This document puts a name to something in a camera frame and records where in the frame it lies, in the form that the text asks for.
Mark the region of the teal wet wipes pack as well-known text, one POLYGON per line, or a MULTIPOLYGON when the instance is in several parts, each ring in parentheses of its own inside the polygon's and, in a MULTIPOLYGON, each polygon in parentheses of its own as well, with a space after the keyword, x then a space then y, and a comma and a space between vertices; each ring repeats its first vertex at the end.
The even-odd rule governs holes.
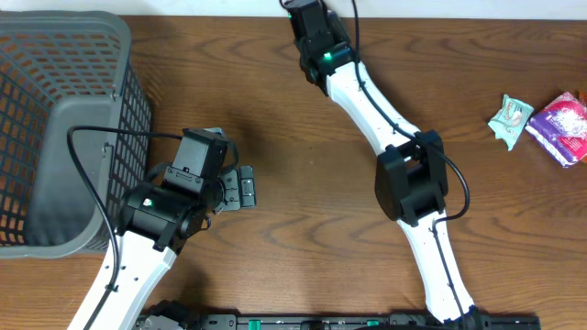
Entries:
POLYGON ((502 107, 489 120, 488 126, 495 138, 504 141, 507 149, 512 151, 533 112, 531 105, 505 94, 502 107))

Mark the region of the red purple snack pack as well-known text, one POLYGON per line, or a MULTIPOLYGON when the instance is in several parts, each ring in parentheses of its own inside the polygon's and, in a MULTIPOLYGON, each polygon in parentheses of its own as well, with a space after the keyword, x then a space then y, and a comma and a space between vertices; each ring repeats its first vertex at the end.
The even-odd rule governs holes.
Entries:
POLYGON ((569 92, 533 115, 525 130, 563 168, 586 157, 586 106, 569 92))

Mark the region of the red snack bar wrapper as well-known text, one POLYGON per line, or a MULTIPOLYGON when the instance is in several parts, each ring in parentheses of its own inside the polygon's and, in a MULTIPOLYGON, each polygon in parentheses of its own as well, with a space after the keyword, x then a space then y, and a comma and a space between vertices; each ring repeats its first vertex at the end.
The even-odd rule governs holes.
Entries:
MULTIPOLYGON (((582 104, 583 104, 585 107, 587 107, 587 95, 586 95, 585 93, 583 93, 583 92, 579 92, 579 99, 580 99, 581 103, 582 103, 582 104)), ((584 156, 584 157, 581 159, 581 161, 582 161, 583 163, 587 163, 587 156, 584 156)))

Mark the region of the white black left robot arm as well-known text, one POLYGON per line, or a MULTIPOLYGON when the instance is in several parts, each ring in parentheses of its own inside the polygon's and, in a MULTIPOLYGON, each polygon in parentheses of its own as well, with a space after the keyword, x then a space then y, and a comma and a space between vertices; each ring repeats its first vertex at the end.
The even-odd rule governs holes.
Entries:
POLYGON ((141 312, 186 241, 211 226, 211 215, 255 207, 253 169, 236 162, 234 142, 219 127, 186 128, 174 161, 148 172, 127 190, 115 218, 106 256, 72 329, 198 329, 198 314, 177 302, 141 312))

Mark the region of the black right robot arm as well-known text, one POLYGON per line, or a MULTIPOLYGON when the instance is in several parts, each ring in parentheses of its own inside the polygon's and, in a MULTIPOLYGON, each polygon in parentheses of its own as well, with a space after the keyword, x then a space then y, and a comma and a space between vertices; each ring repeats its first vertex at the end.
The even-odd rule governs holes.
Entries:
POLYGON ((320 0, 283 1, 306 79, 339 105, 376 156, 374 191, 414 254, 427 311, 444 328, 480 327, 455 260, 448 223, 469 210, 471 192, 434 130, 405 119, 379 91, 360 57, 360 36, 320 0))

